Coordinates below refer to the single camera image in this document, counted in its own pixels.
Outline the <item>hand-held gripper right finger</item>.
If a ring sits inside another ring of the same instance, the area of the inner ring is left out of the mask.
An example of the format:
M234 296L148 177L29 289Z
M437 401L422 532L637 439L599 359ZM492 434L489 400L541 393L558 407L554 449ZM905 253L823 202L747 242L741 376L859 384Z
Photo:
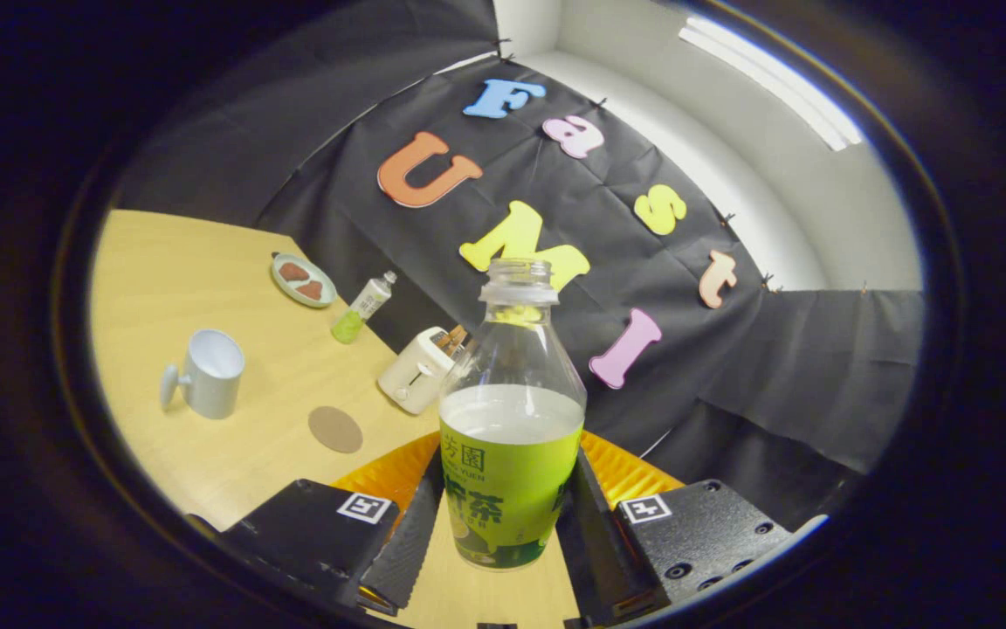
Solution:
M726 483L686 485L583 432L556 534L580 621L625 624L705 605L825 521L787 529Z

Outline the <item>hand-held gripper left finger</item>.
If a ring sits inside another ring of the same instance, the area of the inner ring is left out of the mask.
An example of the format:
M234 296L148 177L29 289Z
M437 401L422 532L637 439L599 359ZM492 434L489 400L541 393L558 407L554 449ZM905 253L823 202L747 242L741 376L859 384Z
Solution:
M444 492L430 433L333 483L297 479L224 531L260 576L315 604L400 612Z

